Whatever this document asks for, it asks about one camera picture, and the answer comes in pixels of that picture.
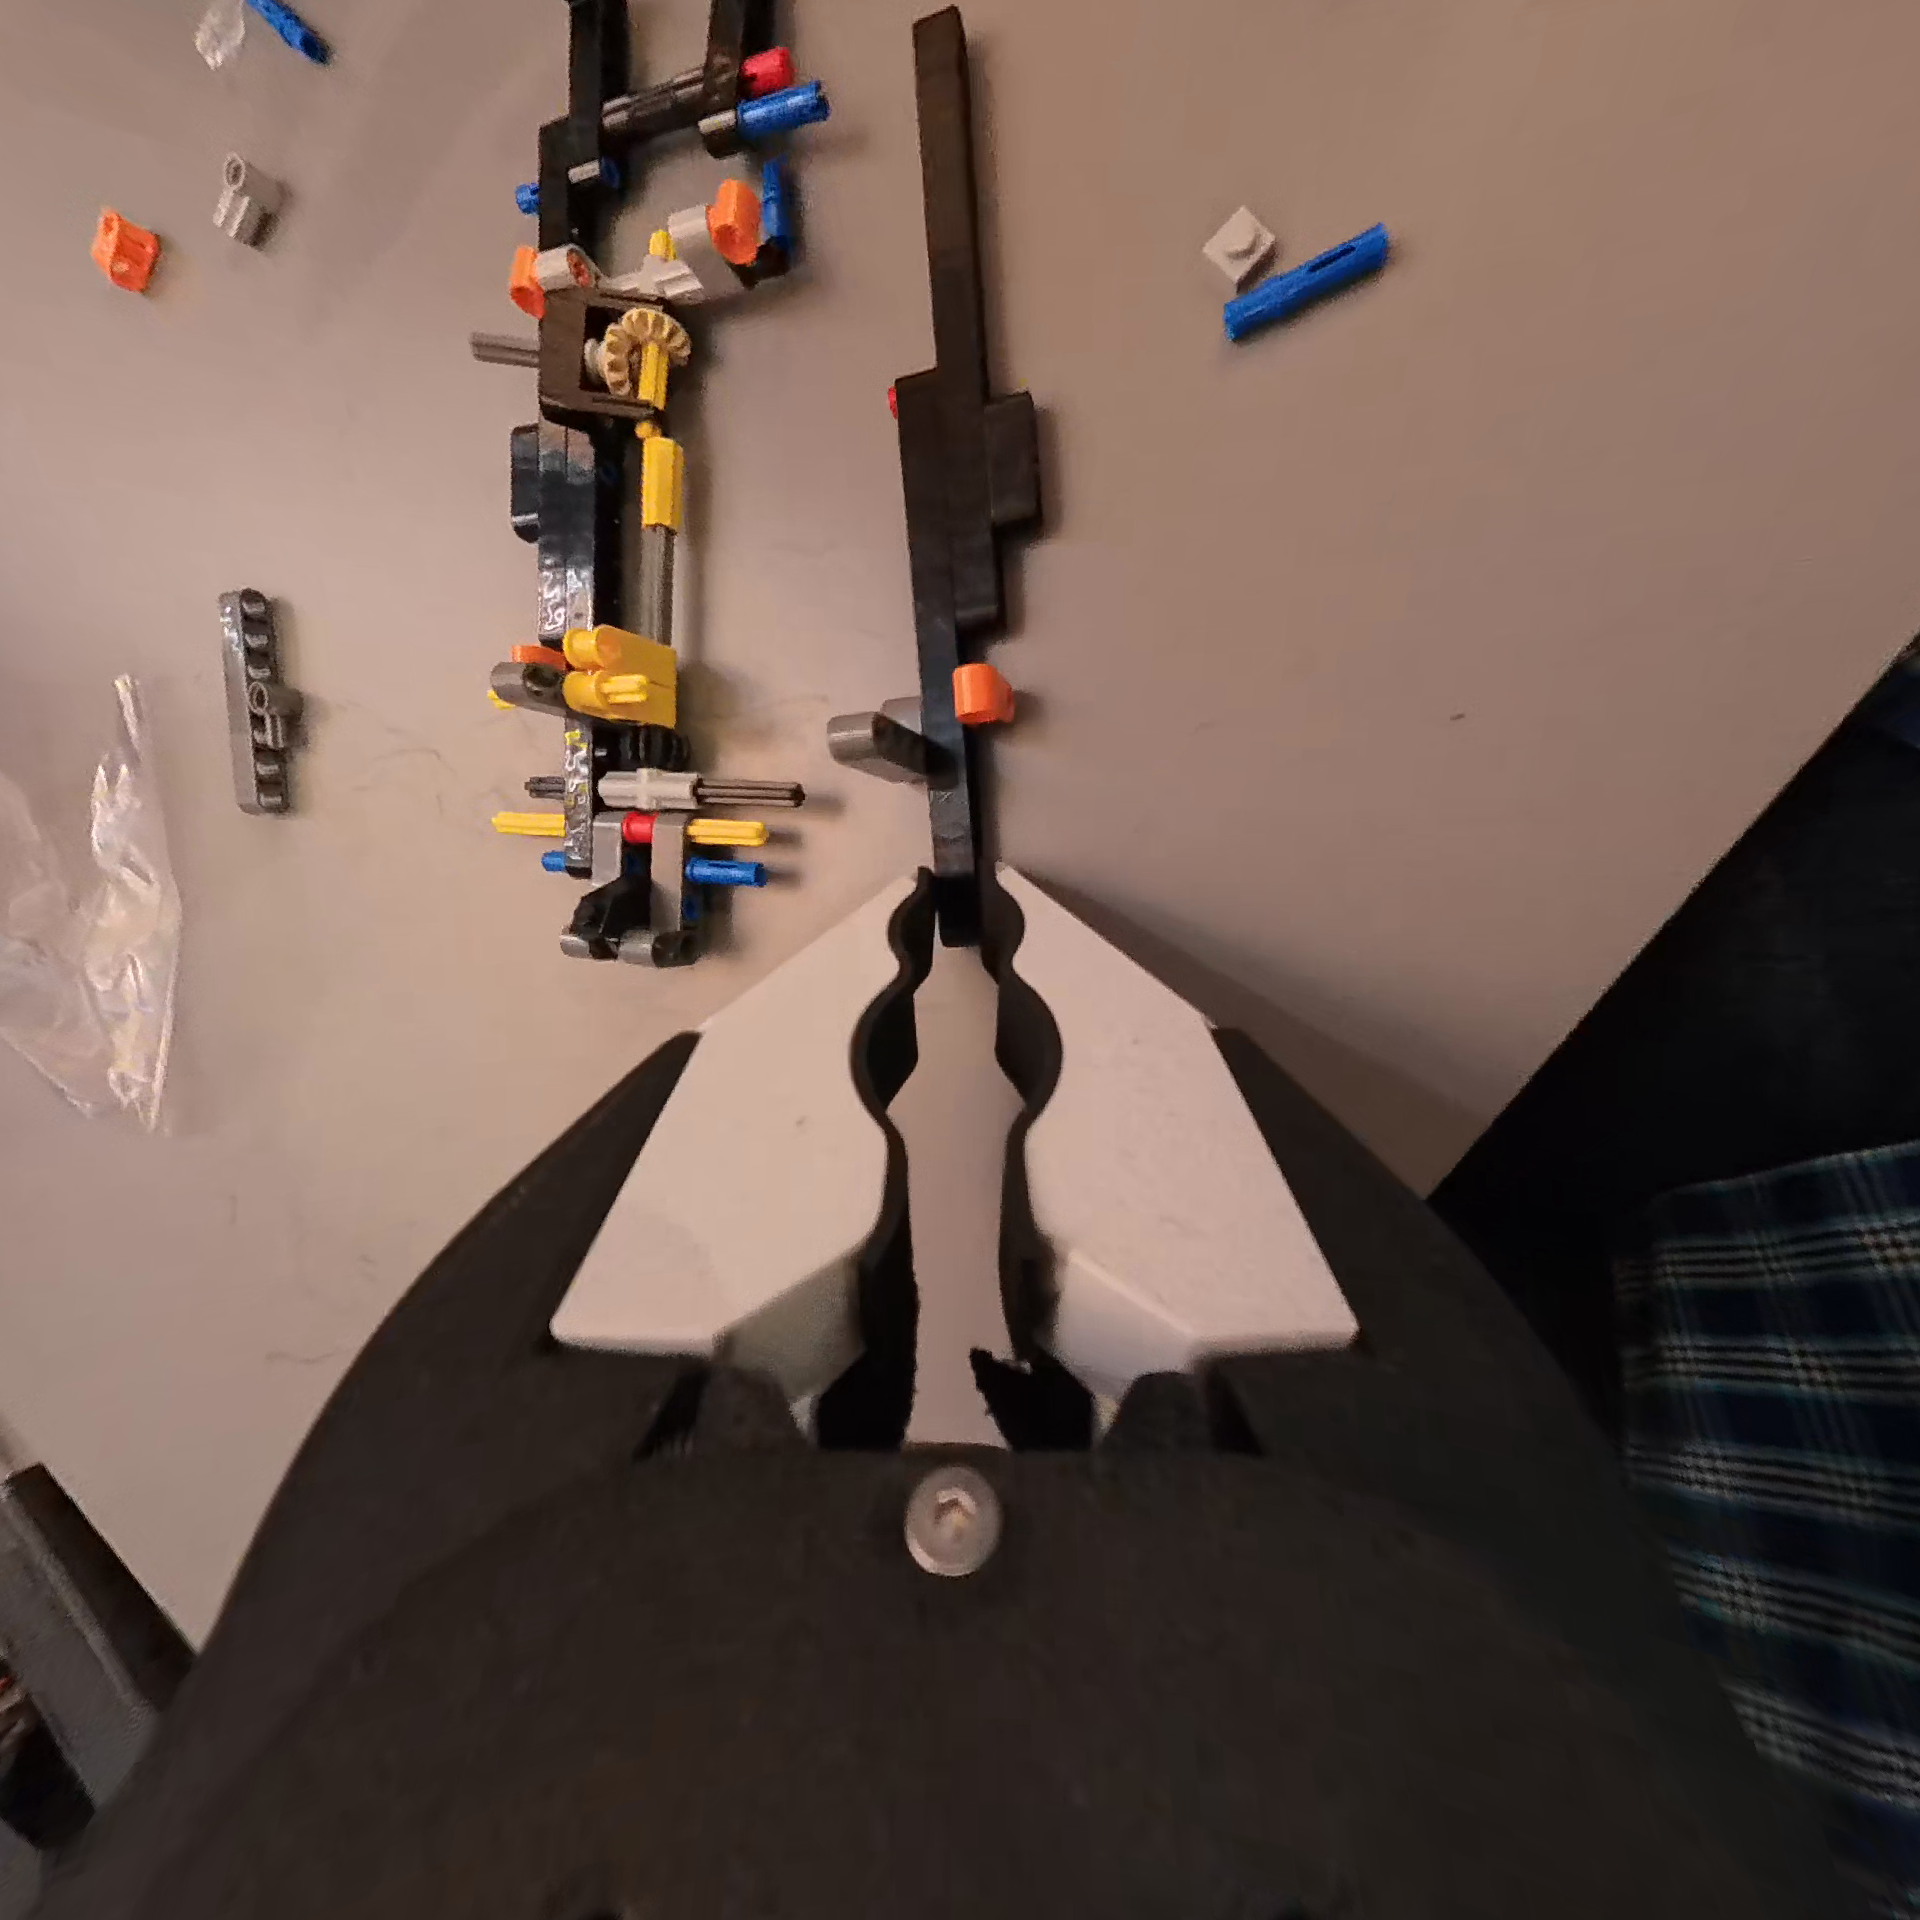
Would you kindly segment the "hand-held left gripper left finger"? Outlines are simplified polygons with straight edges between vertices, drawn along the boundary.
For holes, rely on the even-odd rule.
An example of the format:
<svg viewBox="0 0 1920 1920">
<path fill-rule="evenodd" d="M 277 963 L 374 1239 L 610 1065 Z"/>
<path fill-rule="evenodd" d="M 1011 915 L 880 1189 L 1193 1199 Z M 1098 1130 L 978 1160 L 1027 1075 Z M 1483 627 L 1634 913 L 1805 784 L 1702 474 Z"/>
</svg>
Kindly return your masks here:
<svg viewBox="0 0 1920 1920">
<path fill-rule="evenodd" d="M 818 1442 L 897 1449 L 922 1296 L 891 1106 L 922 1061 L 924 875 L 693 1037 L 549 1325 L 588 1353 L 693 1359 L 810 1401 Z"/>
</svg>

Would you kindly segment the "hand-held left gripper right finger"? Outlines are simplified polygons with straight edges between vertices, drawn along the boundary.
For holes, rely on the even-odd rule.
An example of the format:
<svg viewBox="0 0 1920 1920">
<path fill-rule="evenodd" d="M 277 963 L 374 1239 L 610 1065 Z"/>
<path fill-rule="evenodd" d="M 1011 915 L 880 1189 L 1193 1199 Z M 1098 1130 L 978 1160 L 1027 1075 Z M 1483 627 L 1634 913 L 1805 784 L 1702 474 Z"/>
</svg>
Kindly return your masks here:
<svg viewBox="0 0 1920 1920">
<path fill-rule="evenodd" d="M 1016 1453 L 1077 1453 L 1145 1378 L 1346 1353 L 1357 1315 L 1313 1235 L 1225 1033 L 1032 879 L 981 897 L 1002 1161 L 1006 1359 L 981 1400 Z"/>
</svg>

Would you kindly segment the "black lego beam assembly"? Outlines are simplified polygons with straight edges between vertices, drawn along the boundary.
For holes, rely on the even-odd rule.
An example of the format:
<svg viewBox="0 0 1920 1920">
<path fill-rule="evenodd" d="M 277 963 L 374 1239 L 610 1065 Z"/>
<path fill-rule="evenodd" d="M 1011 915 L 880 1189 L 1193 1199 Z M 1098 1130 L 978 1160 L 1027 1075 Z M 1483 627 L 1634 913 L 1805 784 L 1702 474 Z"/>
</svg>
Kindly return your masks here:
<svg viewBox="0 0 1920 1920">
<path fill-rule="evenodd" d="M 918 167 L 933 367 L 894 387 L 902 529 L 918 662 L 902 704 L 837 713 L 827 752 L 928 805 L 931 898 L 947 947 L 981 947 L 993 865 L 976 737 L 1009 711 L 987 659 L 1006 631 L 1009 542 L 1037 533 L 1040 415 L 996 394 L 978 231 L 969 38 L 957 7 L 915 23 Z"/>
</svg>

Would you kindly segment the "grey lego beam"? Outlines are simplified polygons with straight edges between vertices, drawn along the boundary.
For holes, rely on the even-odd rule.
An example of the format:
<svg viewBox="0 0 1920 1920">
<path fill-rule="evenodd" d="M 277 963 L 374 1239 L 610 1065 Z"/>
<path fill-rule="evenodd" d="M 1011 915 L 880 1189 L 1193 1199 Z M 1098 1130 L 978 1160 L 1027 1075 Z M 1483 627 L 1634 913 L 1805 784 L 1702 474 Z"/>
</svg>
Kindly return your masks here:
<svg viewBox="0 0 1920 1920">
<path fill-rule="evenodd" d="M 230 784 L 257 818 L 294 810 L 292 766 L 305 737 L 305 695 L 285 679 L 272 602 L 257 587 L 219 597 Z"/>
</svg>

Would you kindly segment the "multicolour lego chassis assembly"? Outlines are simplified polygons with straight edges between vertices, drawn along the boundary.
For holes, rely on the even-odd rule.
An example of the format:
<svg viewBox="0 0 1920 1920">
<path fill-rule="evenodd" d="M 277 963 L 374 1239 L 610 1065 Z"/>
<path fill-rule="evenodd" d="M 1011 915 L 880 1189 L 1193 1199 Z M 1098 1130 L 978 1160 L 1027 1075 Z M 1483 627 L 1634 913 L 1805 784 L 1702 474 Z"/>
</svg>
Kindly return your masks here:
<svg viewBox="0 0 1920 1920">
<path fill-rule="evenodd" d="M 681 722 L 675 639 L 685 451 L 672 418 L 690 315 L 787 278 L 797 223 L 787 150 L 827 119 L 777 7 L 709 7 L 705 57 L 633 80 L 632 7 L 566 6 L 566 107 L 537 136 L 514 202 L 536 225 L 510 297 L 536 331 L 475 335 L 480 365 L 529 368 L 537 416 L 512 433 L 512 529 L 536 550 L 536 635 L 489 673 L 494 710 L 552 715 L 560 769 L 533 810 L 494 818 L 576 880 L 566 957 L 690 967 L 709 895 L 765 882 L 763 822 L 800 784 L 702 775 Z"/>
</svg>

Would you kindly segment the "grey lego connector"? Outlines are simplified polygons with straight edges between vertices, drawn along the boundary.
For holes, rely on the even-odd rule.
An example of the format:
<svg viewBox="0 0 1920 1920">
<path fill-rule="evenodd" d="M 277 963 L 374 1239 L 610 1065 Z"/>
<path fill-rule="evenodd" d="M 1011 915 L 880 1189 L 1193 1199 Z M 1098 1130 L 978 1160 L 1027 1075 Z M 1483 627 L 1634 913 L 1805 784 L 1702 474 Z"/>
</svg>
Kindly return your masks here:
<svg viewBox="0 0 1920 1920">
<path fill-rule="evenodd" d="M 288 187 L 249 155 L 229 151 L 213 226 L 242 250 L 262 250 L 283 213 Z"/>
</svg>

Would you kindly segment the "dark pants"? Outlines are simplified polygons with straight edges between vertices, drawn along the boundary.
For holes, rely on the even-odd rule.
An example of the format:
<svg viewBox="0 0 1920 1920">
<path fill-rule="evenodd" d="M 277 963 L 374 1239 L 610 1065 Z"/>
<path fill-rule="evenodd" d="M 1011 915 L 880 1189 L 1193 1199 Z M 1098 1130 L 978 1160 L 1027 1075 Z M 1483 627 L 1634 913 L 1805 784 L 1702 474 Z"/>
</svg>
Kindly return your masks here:
<svg viewBox="0 0 1920 1920">
<path fill-rule="evenodd" d="M 1622 1435 L 1613 1259 L 1658 1201 L 1917 1139 L 1912 640 L 1430 1194 Z"/>
</svg>

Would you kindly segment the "blue plaid shirt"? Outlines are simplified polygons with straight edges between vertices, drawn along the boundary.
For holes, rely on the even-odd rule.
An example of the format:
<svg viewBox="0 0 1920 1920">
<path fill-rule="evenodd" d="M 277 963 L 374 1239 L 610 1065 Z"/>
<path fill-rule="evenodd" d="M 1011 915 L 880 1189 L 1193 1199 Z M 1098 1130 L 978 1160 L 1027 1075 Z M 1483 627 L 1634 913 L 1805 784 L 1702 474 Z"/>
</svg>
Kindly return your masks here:
<svg viewBox="0 0 1920 1920">
<path fill-rule="evenodd" d="M 1625 1475 L 1749 1741 L 1917 1913 L 1917 1146 L 1656 1199 L 1613 1259 Z"/>
</svg>

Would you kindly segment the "clear plastic bag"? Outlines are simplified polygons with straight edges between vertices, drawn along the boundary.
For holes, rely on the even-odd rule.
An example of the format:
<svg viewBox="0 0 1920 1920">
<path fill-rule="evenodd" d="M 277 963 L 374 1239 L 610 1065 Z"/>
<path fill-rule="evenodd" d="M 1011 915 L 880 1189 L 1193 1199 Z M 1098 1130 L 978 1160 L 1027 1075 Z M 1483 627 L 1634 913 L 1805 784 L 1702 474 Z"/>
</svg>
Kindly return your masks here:
<svg viewBox="0 0 1920 1920">
<path fill-rule="evenodd" d="M 3 1043 L 84 1119 L 156 1134 L 182 902 L 138 681 L 114 679 L 112 698 L 88 802 L 84 897 L 67 890 L 28 795 L 3 779 Z"/>
</svg>

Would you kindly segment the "grey box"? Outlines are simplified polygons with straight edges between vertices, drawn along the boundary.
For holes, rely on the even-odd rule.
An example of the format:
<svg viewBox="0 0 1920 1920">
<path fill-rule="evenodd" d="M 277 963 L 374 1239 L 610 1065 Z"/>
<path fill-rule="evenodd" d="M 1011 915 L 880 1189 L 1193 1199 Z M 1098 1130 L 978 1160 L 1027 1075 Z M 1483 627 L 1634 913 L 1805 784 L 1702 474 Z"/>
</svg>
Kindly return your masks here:
<svg viewBox="0 0 1920 1920">
<path fill-rule="evenodd" d="M 59 1480 L 5 1459 L 5 1870 L 51 1863 L 116 1798 L 193 1663 Z"/>
</svg>

